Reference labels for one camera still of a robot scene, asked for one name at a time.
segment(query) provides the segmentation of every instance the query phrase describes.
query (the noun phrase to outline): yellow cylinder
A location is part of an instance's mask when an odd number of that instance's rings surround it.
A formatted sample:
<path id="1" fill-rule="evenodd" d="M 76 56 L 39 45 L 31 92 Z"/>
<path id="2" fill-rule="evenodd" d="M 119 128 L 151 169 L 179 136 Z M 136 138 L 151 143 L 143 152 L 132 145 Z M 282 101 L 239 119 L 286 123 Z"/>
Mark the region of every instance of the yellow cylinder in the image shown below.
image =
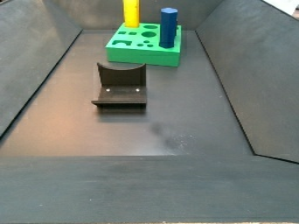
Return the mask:
<path id="1" fill-rule="evenodd" d="M 125 27 L 139 27 L 139 0 L 123 0 Z"/>

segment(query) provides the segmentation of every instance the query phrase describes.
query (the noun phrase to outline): green shape sorter block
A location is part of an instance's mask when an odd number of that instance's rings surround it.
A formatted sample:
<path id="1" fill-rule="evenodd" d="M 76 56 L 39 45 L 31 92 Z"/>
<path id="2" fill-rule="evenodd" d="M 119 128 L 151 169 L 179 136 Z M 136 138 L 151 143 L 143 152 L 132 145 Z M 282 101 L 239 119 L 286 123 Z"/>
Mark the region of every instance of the green shape sorter block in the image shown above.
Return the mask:
<path id="1" fill-rule="evenodd" d="M 178 25 L 174 48 L 159 46 L 160 25 L 140 24 L 128 28 L 121 24 L 107 43 L 107 60 L 178 67 L 182 53 L 182 26 Z"/>

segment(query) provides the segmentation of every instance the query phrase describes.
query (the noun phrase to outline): black holder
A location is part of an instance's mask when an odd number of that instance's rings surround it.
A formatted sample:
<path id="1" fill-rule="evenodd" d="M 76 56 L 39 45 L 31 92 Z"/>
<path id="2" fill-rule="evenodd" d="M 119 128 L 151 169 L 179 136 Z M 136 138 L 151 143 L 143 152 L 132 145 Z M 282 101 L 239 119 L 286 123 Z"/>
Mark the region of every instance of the black holder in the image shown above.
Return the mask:
<path id="1" fill-rule="evenodd" d="M 108 68 L 97 63 L 101 88 L 96 101 L 99 107 L 105 105 L 145 106 L 145 64 L 127 70 Z"/>

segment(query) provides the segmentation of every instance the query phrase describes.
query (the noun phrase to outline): gray side wall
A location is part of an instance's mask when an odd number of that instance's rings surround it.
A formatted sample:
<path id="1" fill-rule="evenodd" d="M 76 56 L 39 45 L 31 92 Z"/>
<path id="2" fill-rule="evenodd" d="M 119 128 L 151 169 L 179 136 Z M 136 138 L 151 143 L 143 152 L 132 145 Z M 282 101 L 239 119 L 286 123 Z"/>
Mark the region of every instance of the gray side wall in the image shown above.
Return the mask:
<path id="1" fill-rule="evenodd" d="M 195 30 L 223 0 L 141 0 L 140 20 L 160 22 L 160 9 L 179 10 L 179 24 L 184 30 Z M 124 21 L 121 0 L 53 0 L 87 30 L 116 29 Z"/>
<path id="2" fill-rule="evenodd" d="M 256 154 L 299 162 L 299 22 L 226 0 L 196 31 Z"/>
<path id="3" fill-rule="evenodd" d="M 0 136 L 79 33 L 51 0 L 0 4 Z"/>

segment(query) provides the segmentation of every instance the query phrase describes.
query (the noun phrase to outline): blue cylinder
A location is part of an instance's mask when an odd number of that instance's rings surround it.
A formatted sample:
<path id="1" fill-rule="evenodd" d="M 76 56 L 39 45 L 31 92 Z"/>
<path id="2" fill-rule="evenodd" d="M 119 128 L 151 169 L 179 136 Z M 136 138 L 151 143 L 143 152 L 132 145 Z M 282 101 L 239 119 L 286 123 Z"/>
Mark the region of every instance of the blue cylinder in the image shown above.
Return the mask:
<path id="1" fill-rule="evenodd" d="M 176 36 L 178 10 L 172 8 L 162 9 L 160 43 L 163 48 L 174 47 Z"/>

